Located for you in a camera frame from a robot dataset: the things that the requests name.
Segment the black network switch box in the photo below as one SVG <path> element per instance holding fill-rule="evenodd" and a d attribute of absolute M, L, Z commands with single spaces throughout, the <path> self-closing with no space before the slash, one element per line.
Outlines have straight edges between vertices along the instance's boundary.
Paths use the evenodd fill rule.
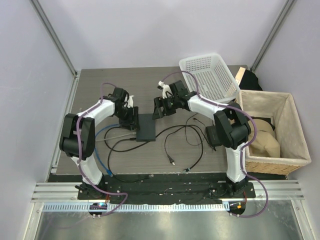
<path fill-rule="evenodd" d="M 151 113 L 138 115 L 139 130 L 136 131 L 137 142 L 155 142 L 156 141 L 156 122 Z"/>

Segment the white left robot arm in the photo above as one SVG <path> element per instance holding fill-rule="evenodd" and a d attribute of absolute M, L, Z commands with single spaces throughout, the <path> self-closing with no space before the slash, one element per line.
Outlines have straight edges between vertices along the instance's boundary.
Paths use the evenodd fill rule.
<path fill-rule="evenodd" d="M 139 126 L 139 108 L 134 106 L 134 96 L 116 87 L 113 93 L 101 96 L 93 106 L 79 113 L 68 113 L 63 120 L 59 148 L 79 168 L 82 181 L 89 187 L 89 194 L 100 200 L 107 192 L 103 173 L 98 168 L 94 150 L 96 148 L 96 126 L 108 117 L 117 117 L 119 126 L 136 131 Z"/>

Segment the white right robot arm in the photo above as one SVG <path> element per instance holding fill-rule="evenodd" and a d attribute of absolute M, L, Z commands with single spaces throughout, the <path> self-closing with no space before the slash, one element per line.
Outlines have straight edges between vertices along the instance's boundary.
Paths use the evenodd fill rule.
<path fill-rule="evenodd" d="M 233 198 L 242 194 L 246 174 L 241 149 L 248 142 L 251 129 L 240 106 L 235 102 L 221 104 L 210 101 L 195 91 L 190 92 L 181 80 L 169 85 L 159 81 L 157 88 L 162 91 L 162 95 L 153 99 L 153 120 L 173 115 L 177 109 L 201 114 L 213 120 L 213 132 L 209 133 L 215 140 L 213 145 L 223 146 L 226 150 L 226 176 L 230 181 L 225 186 L 226 193 Z"/>

